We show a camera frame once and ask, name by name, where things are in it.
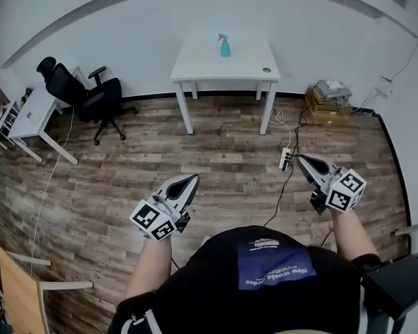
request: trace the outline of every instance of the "black office chair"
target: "black office chair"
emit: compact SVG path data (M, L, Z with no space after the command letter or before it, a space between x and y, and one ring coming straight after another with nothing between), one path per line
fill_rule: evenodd
M37 66L36 72L41 73L43 79L45 80L45 83L47 82L49 74L51 73L55 65L56 59L54 57L46 57Z
M88 76L89 79L95 78L96 87L87 90L59 63L53 68L45 85L49 94L74 107L81 121L94 120L98 123L102 120L93 137L95 145L99 145L98 136L109 122L118 130L121 140L125 140L125 135L114 122L114 117L129 110L138 113L136 108L121 109L121 83L117 78L101 83L99 73L104 71L105 67L101 67Z

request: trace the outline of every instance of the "spray bottle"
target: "spray bottle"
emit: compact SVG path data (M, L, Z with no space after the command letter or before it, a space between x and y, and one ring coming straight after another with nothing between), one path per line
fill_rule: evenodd
M229 57L231 55L231 48L229 47L228 38L229 37L226 35L221 33L218 34L218 40L223 40L222 48L220 49L220 54L222 57Z

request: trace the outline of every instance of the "wooden chair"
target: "wooden chair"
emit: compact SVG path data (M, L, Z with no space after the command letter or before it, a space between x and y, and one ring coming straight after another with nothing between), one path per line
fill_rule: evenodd
M51 261L18 255L0 248L1 285L5 311L16 334L49 334L43 291L81 289L93 286L84 282L43 282L32 278L16 261L51 266Z

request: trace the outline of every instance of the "wooden floor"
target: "wooden floor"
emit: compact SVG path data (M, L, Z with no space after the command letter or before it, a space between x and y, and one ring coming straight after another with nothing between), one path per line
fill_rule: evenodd
M173 257L184 265L206 235L245 225L263 225L273 214L288 173L278 168L288 143L283 125L258 135L264 100L253 97L188 99L195 134L188 136L175 99L136 102L139 115L117 119L127 140L109 128L100 146L96 125L75 120L66 149L79 164L61 159L42 209L37 257L52 261L36 275L50 280L91 280L94 288L46 296L49 323L59 333L104 333L137 262L143 237L128 221L140 199L167 178L198 173L201 184L189 207L191 221L173 236ZM302 102L276 99L294 130ZM71 113L49 123L48 134L63 144ZM400 182L385 135L376 118L353 117L347 127L306 125L303 152L331 157L354 168L368 182L356 212L386 260L407 253L407 241L389 233L406 226ZM29 146L44 161L11 148L0 150L0 246L30 254L43 191L57 154L40 139ZM309 203L311 186L298 167L286 186L269 227L303 244L319 245L332 227Z

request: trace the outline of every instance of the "chair backrest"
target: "chair backrest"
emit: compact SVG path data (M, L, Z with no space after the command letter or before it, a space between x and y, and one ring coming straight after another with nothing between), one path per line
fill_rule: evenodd
M54 57L46 57L42 60L42 62L39 63L36 68L36 72L41 73L43 79L46 82L55 65L56 59Z
M48 93L76 109L83 107L86 89L74 78L66 67L59 63L53 68L45 84Z
M5 311L14 333L47 334L43 292L38 282L0 248L0 273Z

